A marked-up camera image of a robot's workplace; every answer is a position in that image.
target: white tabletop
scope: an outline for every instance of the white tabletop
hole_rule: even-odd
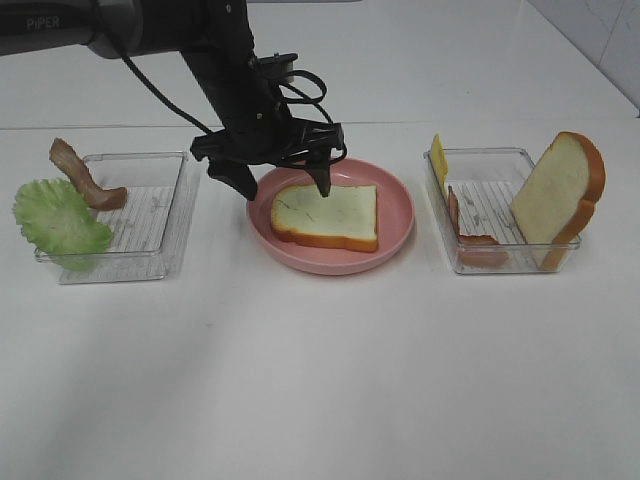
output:
[[[339,122],[637,115],[524,0],[250,4],[249,20],[258,55],[297,52],[296,67],[326,81]],[[136,61],[179,106],[218,122],[179,54]],[[122,62],[82,46],[1,57],[0,85],[0,128],[185,123]]]
[[[607,165],[580,250],[558,274],[455,275],[423,187],[433,134],[537,159],[562,129]],[[62,287],[34,261],[10,207],[56,175],[54,136],[84,155],[196,133],[0,132],[1,478],[637,477],[637,121],[347,125],[354,156],[416,204],[405,248],[363,274],[281,265],[206,175],[178,276]]]

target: yellow cheese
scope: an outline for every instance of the yellow cheese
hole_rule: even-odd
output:
[[[447,179],[447,173],[449,173],[449,165],[447,164],[447,157],[444,153],[444,148],[442,148],[442,143],[440,143],[440,135],[437,133],[431,143],[431,165],[433,165],[433,171],[436,173],[442,195],[447,198],[444,182]]]

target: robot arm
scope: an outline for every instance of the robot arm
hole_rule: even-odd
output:
[[[104,58],[123,58],[148,82],[130,56],[179,51],[220,118],[212,132],[156,95],[205,135],[191,151],[208,158],[208,174],[252,200],[257,184],[249,165],[268,163],[307,171],[320,193],[330,189],[329,166],[346,155],[340,124],[294,118],[288,104],[322,100],[324,83],[291,70],[295,54],[258,59],[246,0],[0,0],[0,55],[84,44]],[[291,99],[282,88],[303,76],[318,85],[317,99]],[[331,158],[333,149],[342,151]]]

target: wall tile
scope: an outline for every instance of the wall tile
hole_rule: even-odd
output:
[[[625,2],[600,69],[640,108],[640,0]]]
[[[625,0],[529,0],[594,64],[598,64]]]

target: bread crust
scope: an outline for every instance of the bread crust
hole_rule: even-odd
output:
[[[302,185],[290,185],[283,188],[278,195],[285,192],[287,189],[297,188]],[[378,211],[378,196],[376,195],[376,212]],[[308,233],[300,232],[295,228],[287,228],[278,222],[275,218],[274,210],[271,210],[271,231],[275,237],[283,242],[294,242],[298,245],[305,247],[316,248],[342,248],[346,250],[352,250],[356,252],[371,253],[378,250],[378,215],[376,213],[376,224],[374,227],[376,232],[376,238],[373,240],[364,240],[344,236],[328,236],[328,235],[311,235]]]
[[[584,195],[578,202],[576,212],[564,228],[554,237],[551,242],[552,244],[568,243],[582,230],[584,230],[595,213],[595,204],[602,197],[604,185],[606,183],[606,173],[604,169],[604,162],[602,161],[602,155],[600,155],[600,152],[591,140],[584,135],[575,132],[560,132],[547,150],[553,148],[556,140],[561,135],[570,135],[580,143],[580,146],[587,158],[587,164],[589,165],[589,182]],[[566,252],[564,250],[553,250],[549,252],[542,260],[540,270],[555,271],[564,258],[565,253]]]

